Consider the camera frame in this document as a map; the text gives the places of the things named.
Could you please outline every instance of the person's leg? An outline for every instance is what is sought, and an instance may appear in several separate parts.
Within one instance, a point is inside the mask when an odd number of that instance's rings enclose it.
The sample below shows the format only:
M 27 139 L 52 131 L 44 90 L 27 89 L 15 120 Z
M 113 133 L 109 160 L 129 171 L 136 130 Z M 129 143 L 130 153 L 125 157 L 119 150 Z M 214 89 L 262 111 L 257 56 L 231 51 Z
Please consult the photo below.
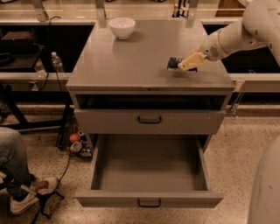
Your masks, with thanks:
M 19 183 L 31 185 L 32 175 L 28 170 L 24 142 L 14 129 L 0 127 L 0 170 Z M 13 183 L 6 186 L 11 196 L 20 198 L 27 194 Z

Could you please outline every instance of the plastic bottle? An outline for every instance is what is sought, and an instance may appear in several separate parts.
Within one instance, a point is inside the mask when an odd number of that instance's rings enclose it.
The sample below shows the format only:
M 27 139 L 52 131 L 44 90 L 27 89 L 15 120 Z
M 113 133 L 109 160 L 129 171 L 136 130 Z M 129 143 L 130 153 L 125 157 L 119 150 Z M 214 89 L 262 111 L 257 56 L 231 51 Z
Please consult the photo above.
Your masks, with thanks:
M 38 59 L 34 68 L 39 78 L 44 79 L 46 77 L 46 70 L 41 59 Z
M 52 52 L 52 66 L 59 77 L 65 77 L 61 58 L 56 52 Z

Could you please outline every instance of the drawer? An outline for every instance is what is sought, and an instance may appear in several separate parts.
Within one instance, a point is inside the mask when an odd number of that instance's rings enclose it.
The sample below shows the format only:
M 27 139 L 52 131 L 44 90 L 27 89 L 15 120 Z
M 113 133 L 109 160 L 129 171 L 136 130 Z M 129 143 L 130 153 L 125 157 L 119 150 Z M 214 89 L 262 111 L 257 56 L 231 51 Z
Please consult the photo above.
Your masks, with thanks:
M 198 136 L 99 135 L 84 207 L 215 207 Z
M 215 134 L 225 111 L 76 109 L 84 132 L 96 134 Z

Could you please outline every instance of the shoe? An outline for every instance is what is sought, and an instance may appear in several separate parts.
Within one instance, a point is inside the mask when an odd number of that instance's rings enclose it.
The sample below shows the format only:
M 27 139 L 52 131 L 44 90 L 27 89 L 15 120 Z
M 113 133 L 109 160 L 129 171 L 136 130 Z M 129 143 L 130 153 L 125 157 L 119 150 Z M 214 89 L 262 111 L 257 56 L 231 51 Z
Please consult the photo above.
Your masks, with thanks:
M 37 193 L 48 194 L 55 190 L 58 183 L 59 180 L 57 178 L 45 178 L 40 182 L 32 183 L 30 188 Z M 21 214 L 37 201 L 39 201 L 39 199 L 30 193 L 21 201 L 16 201 L 13 197 L 10 197 L 10 211 L 13 214 Z

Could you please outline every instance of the bowl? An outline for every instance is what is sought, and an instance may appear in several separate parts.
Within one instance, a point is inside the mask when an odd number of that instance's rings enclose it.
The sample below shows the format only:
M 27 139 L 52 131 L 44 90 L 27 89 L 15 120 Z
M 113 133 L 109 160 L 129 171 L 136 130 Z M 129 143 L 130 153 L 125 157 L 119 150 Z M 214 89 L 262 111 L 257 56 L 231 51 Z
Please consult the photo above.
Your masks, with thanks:
M 108 25 L 119 39 L 127 39 L 134 31 L 135 20 L 129 17 L 117 17 L 110 20 Z

